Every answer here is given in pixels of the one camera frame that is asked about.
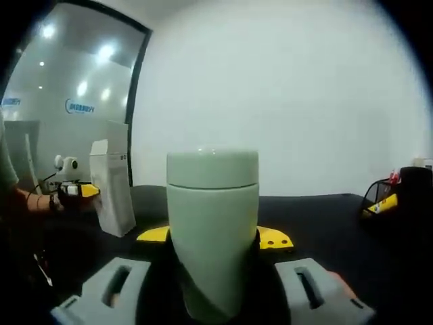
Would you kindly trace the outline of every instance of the black table surface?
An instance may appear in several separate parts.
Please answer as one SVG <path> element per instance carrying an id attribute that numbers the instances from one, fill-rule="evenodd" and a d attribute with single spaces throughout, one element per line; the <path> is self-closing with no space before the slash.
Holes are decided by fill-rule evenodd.
<path id="1" fill-rule="evenodd" d="M 45 225 L 49 269 L 65 297 L 114 257 L 149 259 L 133 254 L 136 237 L 168 223 L 165 188 L 131 189 L 137 227 L 123 238 L 101 231 L 95 213 L 51 219 Z M 404 256 L 360 226 L 362 197 L 339 194 L 309 197 L 260 197 L 258 224 L 287 234 L 296 250 L 279 260 L 311 257 L 339 273 L 366 304 L 390 310 L 403 304 L 398 288 Z"/>

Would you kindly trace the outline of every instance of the yellow object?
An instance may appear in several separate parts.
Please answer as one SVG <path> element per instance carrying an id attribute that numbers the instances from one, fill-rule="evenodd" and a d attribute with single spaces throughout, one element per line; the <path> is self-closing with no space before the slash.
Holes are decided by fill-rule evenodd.
<path id="1" fill-rule="evenodd" d="M 93 184 L 80 184 L 81 186 L 81 196 L 83 198 L 91 198 L 92 196 L 99 194 L 99 188 Z"/>
<path id="2" fill-rule="evenodd" d="M 393 194 L 384 200 L 380 201 L 379 203 L 376 203 L 375 205 L 372 205 L 368 208 L 368 210 L 372 213 L 378 214 L 384 211 L 387 211 L 393 207 L 396 207 L 398 204 L 397 200 L 397 194 Z"/>
<path id="3" fill-rule="evenodd" d="M 257 226 L 260 233 L 260 249 L 294 247 L 289 236 L 279 230 Z"/>
<path id="4" fill-rule="evenodd" d="M 260 249 L 267 248 L 292 248 L 294 247 L 289 236 L 271 228 L 257 226 L 260 233 Z M 138 241 L 144 242 L 165 242 L 169 226 L 148 230 L 137 237 Z"/>

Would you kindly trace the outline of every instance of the person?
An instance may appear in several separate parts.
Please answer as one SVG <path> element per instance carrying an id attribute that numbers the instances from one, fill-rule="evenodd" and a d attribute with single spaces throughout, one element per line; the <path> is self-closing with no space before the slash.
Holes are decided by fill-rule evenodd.
<path id="1" fill-rule="evenodd" d="M 0 306 L 0 317 L 15 311 L 15 321 L 50 321 L 49 308 L 56 302 L 52 301 L 51 279 L 41 256 L 42 224 L 45 218 L 57 217 L 64 210 L 57 193 L 33 194 L 18 187 L 0 113 L 0 292 L 7 297 L 6 305 Z M 19 309 L 26 312 L 16 314 Z"/>

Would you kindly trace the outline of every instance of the ceiling light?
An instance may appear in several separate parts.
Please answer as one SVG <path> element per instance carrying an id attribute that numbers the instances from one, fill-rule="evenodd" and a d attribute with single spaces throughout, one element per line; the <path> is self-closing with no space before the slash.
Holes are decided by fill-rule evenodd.
<path id="1" fill-rule="evenodd" d="M 97 57 L 101 61 L 107 61 L 114 54 L 114 48 L 111 45 L 104 45 L 99 50 Z"/>
<path id="2" fill-rule="evenodd" d="M 83 81 L 83 82 L 78 86 L 78 88 L 76 89 L 76 94 L 77 94 L 78 96 L 82 96 L 82 95 L 84 95 L 84 94 L 86 93 L 86 91 L 87 91 L 87 82 L 86 82 L 86 81 Z"/>
<path id="3" fill-rule="evenodd" d="M 42 28 L 42 36 L 45 37 L 46 39 L 52 38 L 54 32 L 55 32 L 55 28 L 52 24 L 44 26 Z"/>
<path id="4" fill-rule="evenodd" d="M 102 95 L 101 95 L 101 99 L 107 100 L 110 96 L 110 92 L 111 92 L 110 88 L 104 89 L 104 91 L 102 92 Z"/>

